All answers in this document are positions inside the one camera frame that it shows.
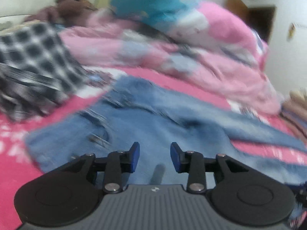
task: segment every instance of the teal cloth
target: teal cloth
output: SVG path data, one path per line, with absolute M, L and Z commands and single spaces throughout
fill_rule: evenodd
M 162 32 L 167 32 L 191 6 L 180 0 L 110 0 L 119 18 L 141 21 Z

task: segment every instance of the folded clothes stack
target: folded clothes stack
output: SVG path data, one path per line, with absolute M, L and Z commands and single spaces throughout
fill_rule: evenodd
M 0 110 L 12 121 L 49 114 L 86 75 L 48 23 L 0 36 Z
M 290 99 L 283 103 L 281 115 L 293 133 L 307 143 L 307 94 L 291 91 Z

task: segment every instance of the jeans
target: jeans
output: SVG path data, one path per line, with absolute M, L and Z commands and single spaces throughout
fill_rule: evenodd
M 112 151 L 128 150 L 133 142 L 139 142 L 136 171 L 125 177 L 125 182 L 134 184 L 186 184 L 188 174 L 177 174 L 172 165 L 172 142 L 177 142 L 183 151 L 198 151 L 208 158 L 224 153 L 280 182 L 307 180 L 307 166 L 245 154 L 235 149 L 229 139 L 307 152 L 300 140 L 258 120 L 131 76 L 120 78 L 87 110 L 32 132 L 26 145 L 41 170 L 48 172 L 74 155 L 95 153 L 103 157 Z M 214 187 L 212 179 L 207 183 Z

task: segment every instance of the black and white plaid shirt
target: black and white plaid shirt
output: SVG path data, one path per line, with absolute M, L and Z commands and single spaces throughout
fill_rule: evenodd
M 11 120 L 49 114 L 85 81 L 51 24 L 0 36 L 0 110 Z

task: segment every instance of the silver bolt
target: silver bolt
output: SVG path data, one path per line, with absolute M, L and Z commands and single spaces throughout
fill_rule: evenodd
M 108 191 L 117 191 L 119 190 L 120 186 L 117 183 L 108 183 L 104 186 L 104 188 Z
M 202 191 L 205 189 L 205 186 L 200 184 L 200 183 L 192 183 L 190 186 L 189 186 L 190 190 L 192 191 Z

